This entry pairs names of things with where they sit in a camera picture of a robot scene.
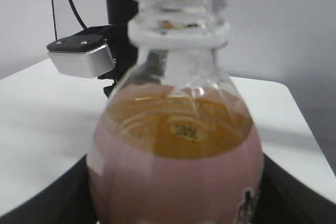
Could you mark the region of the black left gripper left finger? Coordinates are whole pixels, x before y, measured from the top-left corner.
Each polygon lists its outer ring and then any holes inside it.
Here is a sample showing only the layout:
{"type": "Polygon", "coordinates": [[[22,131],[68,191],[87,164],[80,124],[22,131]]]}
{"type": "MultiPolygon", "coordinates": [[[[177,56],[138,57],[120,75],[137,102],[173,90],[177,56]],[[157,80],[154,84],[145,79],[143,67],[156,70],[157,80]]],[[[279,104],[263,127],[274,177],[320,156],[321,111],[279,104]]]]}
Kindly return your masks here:
{"type": "Polygon", "coordinates": [[[47,188],[1,216],[1,223],[97,223],[86,156],[47,188]]]}

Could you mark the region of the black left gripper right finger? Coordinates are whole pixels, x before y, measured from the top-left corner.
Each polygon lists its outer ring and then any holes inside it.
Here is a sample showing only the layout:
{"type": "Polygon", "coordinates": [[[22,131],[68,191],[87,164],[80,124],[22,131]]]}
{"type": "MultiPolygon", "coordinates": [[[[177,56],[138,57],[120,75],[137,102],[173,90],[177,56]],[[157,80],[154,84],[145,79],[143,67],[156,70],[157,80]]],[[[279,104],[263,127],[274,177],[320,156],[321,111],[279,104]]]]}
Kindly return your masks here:
{"type": "Polygon", "coordinates": [[[267,155],[252,223],[335,223],[335,203],[319,195],[267,155]]]}

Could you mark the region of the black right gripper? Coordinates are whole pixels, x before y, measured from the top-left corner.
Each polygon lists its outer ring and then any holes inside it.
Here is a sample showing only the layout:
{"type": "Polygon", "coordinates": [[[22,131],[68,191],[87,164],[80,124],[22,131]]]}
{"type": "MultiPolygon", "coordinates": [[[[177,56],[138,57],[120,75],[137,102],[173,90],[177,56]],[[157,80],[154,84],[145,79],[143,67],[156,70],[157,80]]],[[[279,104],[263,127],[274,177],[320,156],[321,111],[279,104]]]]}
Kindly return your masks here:
{"type": "Polygon", "coordinates": [[[113,84],[103,88],[109,96],[126,72],[136,63],[138,49],[128,37],[127,23],[89,27],[94,35],[101,36],[101,45],[93,50],[89,69],[98,79],[113,80],[113,84]]]}

